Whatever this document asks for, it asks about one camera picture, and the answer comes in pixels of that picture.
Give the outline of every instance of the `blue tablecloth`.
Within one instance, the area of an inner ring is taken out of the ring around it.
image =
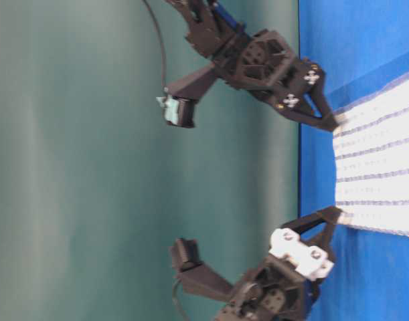
[[[301,56],[327,72],[334,109],[409,71],[409,0],[300,0]],[[335,202],[332,135],[301,126],[300,212]],[[409,239],[338,227],[337,264],[310,320],[409,320]]]

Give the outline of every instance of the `striped towel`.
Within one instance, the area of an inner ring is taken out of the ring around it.
[[[337,117],[339,222],[409,236],[409,73]]]

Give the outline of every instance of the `white 3d-printed part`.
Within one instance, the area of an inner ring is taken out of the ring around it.
[[[291,229],[276,229],[271,235],[270,254],[278,259],[291,262],[295,271],[308,280],[326,278],[333,268],[328,254],[317,246],[307,246],[301,242],[298,233]]]

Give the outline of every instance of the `teal background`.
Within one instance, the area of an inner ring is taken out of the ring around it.
[[[221,1],[297,48],[296,1]],[[150,0],[169,80],[204,66]],[[0,321],[178,320],[167,248],[196,237],[231,282],[297,214],[297,125],[222,82],[165,125],[138,0],[0,0]],[[192,320],[219,304],[181,296]]]

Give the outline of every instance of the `cable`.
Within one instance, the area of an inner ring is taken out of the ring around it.
[[[171,299],[173,300],[173,304],[175,305],[177,311],[182,316],[183,321],[189,321],[188,315],[186,314],[185,310],[182,308],[179,299],[177,298],[177,289],[179,288],[180,280],[177,280],[173,284],[173,291],[171,293]]]
[[[146,8],[148,9],[149,15],[151,16],[153,25],[155,26],[155,31],[158,35],[159,46],[161,48],[161,60],[162,60],[162,70],[161,70],[161,85],[163,85],[163,92],[165,93],[165,88],[167,84],[166,75],[167,75],[167,58],[165,55],[165,46],[163,40],[163,34],[161,33],[161,28],[159,27],[159,23],[155,13],[153,12],[151,6],[149,5],[147,0],[142,0],[145,4]]]

